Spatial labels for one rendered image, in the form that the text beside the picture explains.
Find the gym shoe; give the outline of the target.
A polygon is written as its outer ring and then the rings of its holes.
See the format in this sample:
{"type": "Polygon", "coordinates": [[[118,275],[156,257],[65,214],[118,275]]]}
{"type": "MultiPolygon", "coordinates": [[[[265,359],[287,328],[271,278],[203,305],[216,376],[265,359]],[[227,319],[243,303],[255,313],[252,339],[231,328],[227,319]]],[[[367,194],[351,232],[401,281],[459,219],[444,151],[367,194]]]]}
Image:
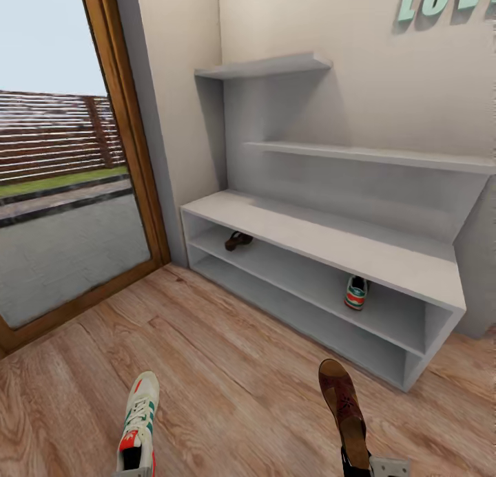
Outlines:
{"type": "Polygon", "coordinates": [[[151,370],[142,372],[127,401],[124,430],[117,451],[117,471],[151,467],[152,477],[155,477],[152,433],[159,399],[157,376],[151,370]]]}
{"type": "Polygon", "coordinates": [[[366,296],[369,292],[370,281],[363,277],[351,274],[347,286],[345,304],[356,310],[363,309],[366,296]]]}

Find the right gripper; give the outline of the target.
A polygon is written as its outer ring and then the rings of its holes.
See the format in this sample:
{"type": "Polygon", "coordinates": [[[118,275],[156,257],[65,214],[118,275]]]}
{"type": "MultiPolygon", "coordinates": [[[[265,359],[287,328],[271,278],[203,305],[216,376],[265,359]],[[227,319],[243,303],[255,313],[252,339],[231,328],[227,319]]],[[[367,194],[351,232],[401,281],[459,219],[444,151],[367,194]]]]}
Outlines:
{"type": "Polygon", "coordinates": [[[359,469],[352,467],[351,464],[349,464],[348,456],[346,455],[343,447],[341,447],[341,455],[344,477],[371,477],[370,469],[359,469]]]}

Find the sandal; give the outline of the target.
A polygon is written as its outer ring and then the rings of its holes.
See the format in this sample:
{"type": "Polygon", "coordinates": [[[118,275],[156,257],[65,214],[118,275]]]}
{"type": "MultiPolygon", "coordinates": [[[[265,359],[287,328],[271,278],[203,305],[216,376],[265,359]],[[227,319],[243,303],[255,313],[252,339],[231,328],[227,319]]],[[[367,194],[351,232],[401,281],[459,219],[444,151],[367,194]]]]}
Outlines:
{"type": "Polygon", "coordinates": [[[366,423],[349,373],[334,359],[325,359],[318,371],[323,397],[333,412],[342,446],[352,467],[369,469],[366,423]]]}
{"type": "Polygon", "coordinates": [[[225,242],[225,248],[228,251],[234,250],[237,245],[248,245],[253,240],[253,236],[238,233],[237,231],[231,236],[229,241],[225,242]]]}

